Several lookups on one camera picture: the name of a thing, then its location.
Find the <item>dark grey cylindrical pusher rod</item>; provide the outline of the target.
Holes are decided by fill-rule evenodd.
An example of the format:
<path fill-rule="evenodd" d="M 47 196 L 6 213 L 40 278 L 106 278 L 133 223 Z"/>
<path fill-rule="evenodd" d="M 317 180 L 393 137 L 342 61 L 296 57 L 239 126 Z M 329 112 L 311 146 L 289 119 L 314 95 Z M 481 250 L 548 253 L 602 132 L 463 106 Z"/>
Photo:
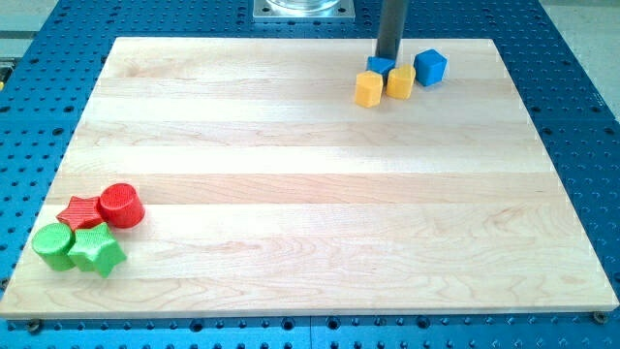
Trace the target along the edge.
<path fill-rule="evenodd" d="M 375 49 L 376 56 L 392 60 L 396 59 L 408 8 L 408 0 L 383 1 Z"/>

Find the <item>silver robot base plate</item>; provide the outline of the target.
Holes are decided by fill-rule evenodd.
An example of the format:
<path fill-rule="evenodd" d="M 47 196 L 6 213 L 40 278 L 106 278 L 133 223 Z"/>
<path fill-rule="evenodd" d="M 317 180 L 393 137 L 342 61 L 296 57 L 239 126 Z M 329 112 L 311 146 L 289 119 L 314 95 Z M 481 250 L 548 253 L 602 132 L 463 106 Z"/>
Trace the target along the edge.
<path fill-rule="evenodd" d="M 353 0 L 253 0 L 253 19 L 258 22 L 354 20 Z"/>

